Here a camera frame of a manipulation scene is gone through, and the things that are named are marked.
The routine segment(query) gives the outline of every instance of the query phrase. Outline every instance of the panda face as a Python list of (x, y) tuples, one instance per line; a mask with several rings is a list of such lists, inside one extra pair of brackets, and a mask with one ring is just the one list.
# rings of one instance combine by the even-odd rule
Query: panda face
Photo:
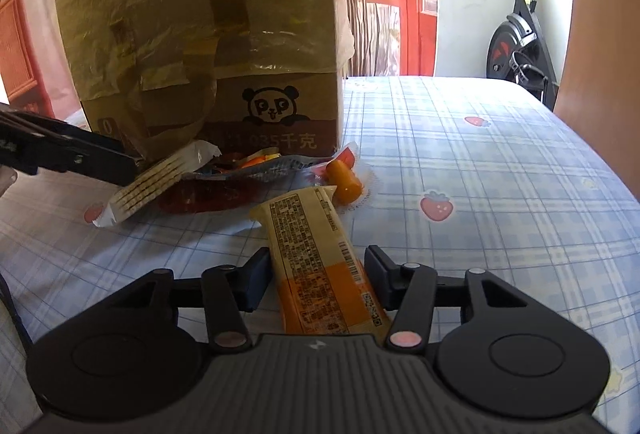
[(246, 89), (242, 94), (248, 102), (249, 114), (265, 123), (279, 123), (283, 118), (296, 113), (295, 98), (298, 91), (288, 86), (284, 89), (267, 87), (258, 90)]

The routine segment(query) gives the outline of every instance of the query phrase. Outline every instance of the ribbed gray surface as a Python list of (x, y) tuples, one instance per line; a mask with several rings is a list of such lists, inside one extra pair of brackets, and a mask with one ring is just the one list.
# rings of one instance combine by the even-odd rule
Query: ribbed gray surface
[(278, 335), (263, 336), (246, 353), (218, 357), (190, 394), (157, 414), (100, 425), (48, 416), (28, 429), (29, 434), (605, 432), (587, 415), (523, 424), (463, 408), (420, 359), (380, 350), (368, 336)]

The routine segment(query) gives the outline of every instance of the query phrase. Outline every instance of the panda logo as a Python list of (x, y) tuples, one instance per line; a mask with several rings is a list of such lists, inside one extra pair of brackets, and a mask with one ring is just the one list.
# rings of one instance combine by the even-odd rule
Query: panda logo
[(290, 127), (296, 121), (308, 121), (309, 118), (297, 113), (296, 98), (298, 90), (287, 85), (284, 89), (265, 87), (258, 90), (246, 88), (242, 91), (242, 99), (247, 102), (249, 116), (244, 121), (254, 125), (280, 123)]

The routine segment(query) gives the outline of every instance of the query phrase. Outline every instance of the black cable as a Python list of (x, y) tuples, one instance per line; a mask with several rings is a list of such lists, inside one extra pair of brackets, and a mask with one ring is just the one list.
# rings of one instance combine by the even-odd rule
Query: black cable
[(27, 328), (25, 328), (22, 323), (18, 310), (15, 308), (14, 299), (9, 291), (9, 286), (7, 286), (6, 280), (4, 280), (2, 274), (0, 274), (0, 302), (2, 302), (7, 311), (9, 311), (9, 316), (11, 317), (11, 321), (14, 323), (15, 330), (18, 333), (18, 338), (20, 338), (20, 343), (24, 348), (25, 354), (28, 354), (31, 346), (33, 345), (33, 340), (31, 340), (31, 337), (27, 332)]

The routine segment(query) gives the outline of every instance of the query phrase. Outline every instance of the blue plaid tablecloth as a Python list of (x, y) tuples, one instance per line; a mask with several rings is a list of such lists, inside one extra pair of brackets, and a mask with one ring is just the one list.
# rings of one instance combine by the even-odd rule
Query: blue plaid tablecloth
[[(346, 82), (344, 141), (375, 177), (366, 204), (342, 215), (360, 254), (378, 244), (397, 263), (450, 276), (484, 267), (575, 322), (612, 362), (596, 416), (613, 432), (638, 431), (640, 205), (582, 139), (514, 84), (402, 77)], [(263, 195), (305, 183), (286, 178)], [(154, 268), (199, 276), (266, 245), (248, 208), (148, 207), (113, 229), (85, 223), (87, 206), (112, 192), (43, 172), (20, 175), (0, 198), (0, 271), (33, 338)], [(280, 331), (273, 287), (245, 319), (254, 334)], [(206, 338), (200, 311), (179, 324)], [(437, 309), (432, 339), (457, 324), (456, 309)], [(39, 412), (2, 306), (0, 374), (0, 433), (15, 433)]]

